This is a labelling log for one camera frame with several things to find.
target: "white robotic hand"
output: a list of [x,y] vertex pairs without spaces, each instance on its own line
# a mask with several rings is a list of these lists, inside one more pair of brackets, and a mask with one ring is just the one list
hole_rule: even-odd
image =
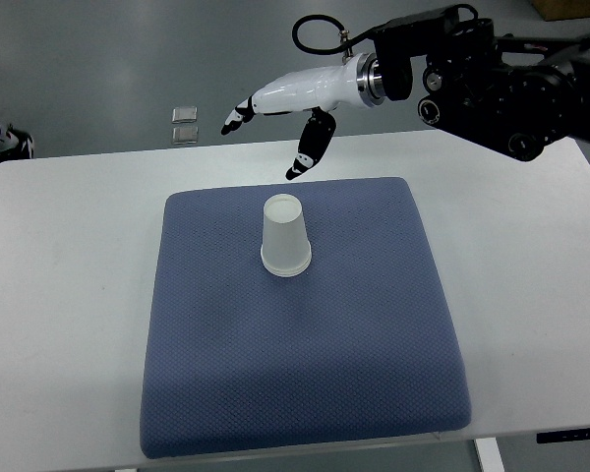
[[324,156],[336,124],[328,113],[339,103],[370,108],[384,100],[377,74],[376,54],[358,54],[345,65],[320,67],[287,74],[258,90],[229,114],[222,135],[237,130],[254,115],[275,115],[312,110],[298,154],[286,174],[291,180],[314,167]]

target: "robotic hand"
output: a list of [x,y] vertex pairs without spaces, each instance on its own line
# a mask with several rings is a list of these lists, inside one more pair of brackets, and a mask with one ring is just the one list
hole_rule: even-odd
[[[461,21],[460,11],[472,19]],[[324,20],[341,30],[333,49],[304,46],[297,36],[310,20]],[[364,39],[376,54],[351,57]],[[428,95],[418,114],[430,126],[521,161],[540,155],[544,146],[565,136],[590,141],[590,34],[575,39],[496,37],[492,20],[479,18],[467,4],[397,18],[353,39],[337,20],[311,15],[293,27],[293,41],[313,54],[343,52],[344,65],[287,74],[261,88],[231,112],[223,135],[255,114],[312,110],[293,166],[291,180],[319,163],[335,122],[328,113],[339,103],[373,107],[404,100],[412,89],[411,57],[426,56],[423,85]],[[532,66],[510,66],[504,52],[540,54]]]
[[383,102],[384,99],[376,93],[376,64],[376,54],[358,54],[343,66],[287,74],[234,108],[225,120],[221,134],[237,130],[259,113],[277,115],[312,110],[293,166],[286,172],[286,178],[292,180],[317,165],[323,157],[336,129],[329,111],[339,103],[368,108]]

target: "cardboard box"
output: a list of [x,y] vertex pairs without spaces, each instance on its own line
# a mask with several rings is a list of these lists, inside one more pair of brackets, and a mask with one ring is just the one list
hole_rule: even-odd
[[590,0],[531,0],[547,22],[590,17]]

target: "paper cup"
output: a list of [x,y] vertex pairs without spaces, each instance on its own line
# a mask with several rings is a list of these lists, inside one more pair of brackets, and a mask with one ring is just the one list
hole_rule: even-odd
[[260,254],[266,270],[280,277],[302,273],[311,263],[311,243],[296,197],[278,194],[265,202]]

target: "white paper cup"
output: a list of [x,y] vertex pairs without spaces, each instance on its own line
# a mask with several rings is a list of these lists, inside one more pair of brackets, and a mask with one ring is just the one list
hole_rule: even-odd
[[266,270],[280,277],[302,273],[311,263],[311,243],[302,204],[296,197],[278,194],[265,202],[260,255]]

